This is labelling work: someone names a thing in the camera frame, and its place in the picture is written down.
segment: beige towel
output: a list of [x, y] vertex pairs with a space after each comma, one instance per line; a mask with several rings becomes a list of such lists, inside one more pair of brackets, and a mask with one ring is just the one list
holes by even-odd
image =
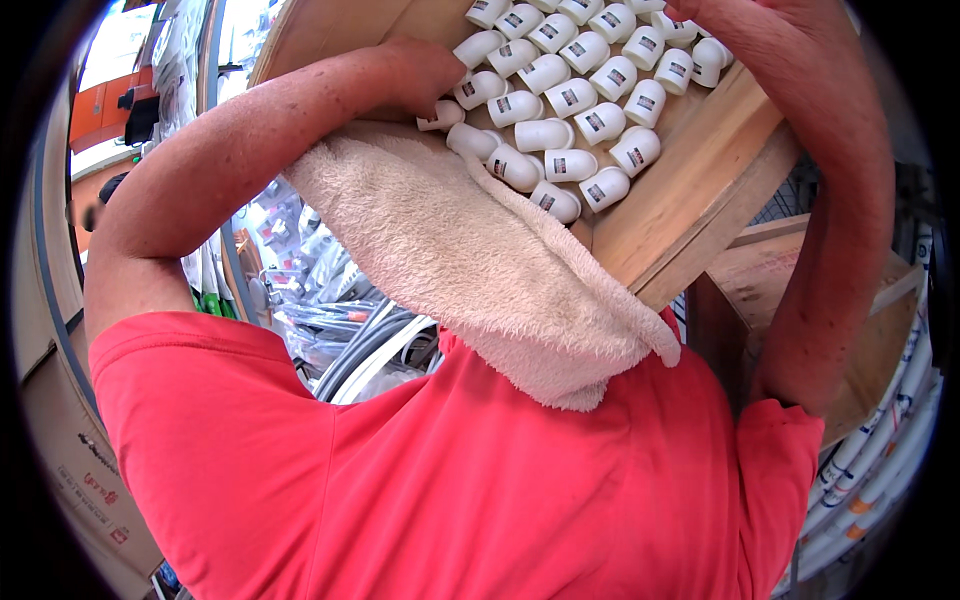
[[438, 136], [354, 123], [283, 173], [370, 281], [436, 319], [545, 406], [589, 411], [667, 324], [569, 231]]

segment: wooden crate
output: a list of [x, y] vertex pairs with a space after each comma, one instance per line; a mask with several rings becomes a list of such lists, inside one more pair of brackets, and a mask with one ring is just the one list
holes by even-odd
[[[734, 410], [742, 404], [763, 338], [804, 242], [808, 215], [746, 228], [687, 290], [686, 337], [707, 360]], [[900, 360], [923, 268], [890, 252], [871, 316], [827, 415], [824, 445], [873, 412]]]
[[[251, 76], [251, 85], [315, 60], [408, 35], [454, 48], [477, 31], [464, 19], [472, 0], [287, 0]], [[612, 54], [620, 54], [614, 44]], [[639, 73], [640, 78], [652, 73]], [[515, 88], [525, 89], [519, 77]], [[622, 106], [627, 95], [621, 99]], [[547, 104], [548, 116], [553, 112]], [[367, 118], [403, 120], [381, 110]], [[468, 122], [489, 127], [486, 108]], [[617, 280], [661, 310], [704, 271], [710, 260], [773, 196], [800, 155], [782, 115], [736, 62], [714, 90], [691, 83], [668, 94], [656, 131], [660, 158], [634, 179], [622, 202], [584, 214], [571, 231]], [[504, 131], [513, 142], [513, 128]], [[602, 166], [612, 143], [590, 147]]]

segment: label sticker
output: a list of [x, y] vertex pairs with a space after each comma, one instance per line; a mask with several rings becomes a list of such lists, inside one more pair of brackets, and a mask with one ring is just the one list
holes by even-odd
[[621, 22], [620, 19], [616, 18], [616, 15], [613, 14], [612, 12], [604, 12], [600, 16], [600, 19], [607, 21], [607, 24], [610, 25], [611, 28], [616, 27]]
[[573, 93], [572, 88], [568, 89], [567, 91], [560, 92], [560, 95], [564, 99], [564, 102], [566, 102], [566, 105], [569, 107], [572, 107], [573, 105], [580, 102], [579, 100], [577, 100], [577, 95]]
[[510, 14], [504, 17], [503, 22], [506, 23], [507, 25], [510, 25], [511, 27], [519, 27], [520, 23], [523, 22], [523, 19], [521, 19], [520, 17], [516, 16], [511, 12]]
[[604, 198], [607, 198], [607, 194], [603, 193], [603, 190], [600, 189], [600, 186], [596, 183], [587, 188], [587, 193], [590, 194], [590, 197], [593, 198], [593, 201], [599, 203]]
[[581, 57], [587, 53], [587, 49], [580, 45], [580, 42], [575, 41], [569, 46], [566, 47], [567, 50], [573, 53], [575, 57]]
[[627, 78], [623, 76], [623, 73], [617, 71], [616, 69], [611, 69], [610, 73], [607, 74], [607, 79], [614, 82], [617, 87], [623, 85]]
[[640, 45], [651, 52], [657, 49], [657, 43], [647, 36], [640, 36]]
[[537, 31], [542, 33], [547, 39], [553, 39], [554, 36], [560, 33], [556, 28], [553, 27], [553, 25], [550, 25], [549, 23], [544, 24], [543, 27], [539, 28]]
[[635, 167], [643, 164], [643, 155], [640, 153], [639, 148], [633, 148], [630, 152], [628, 152], [627, 158], [630, 159]]
[[654, 105], [657, 103], [653, 98], [647, 98], [646, 96], [641, 95], [636, 99], [636, 105], [638, 107], [646, 108], [647, 110], [653, 110]]
[[600, 115], [596, 112], [587, 115], [587, 124], [593, 127], [595, 132], [599, 132], [600, 128], [604, 126], [603, 119], [601, 119]]

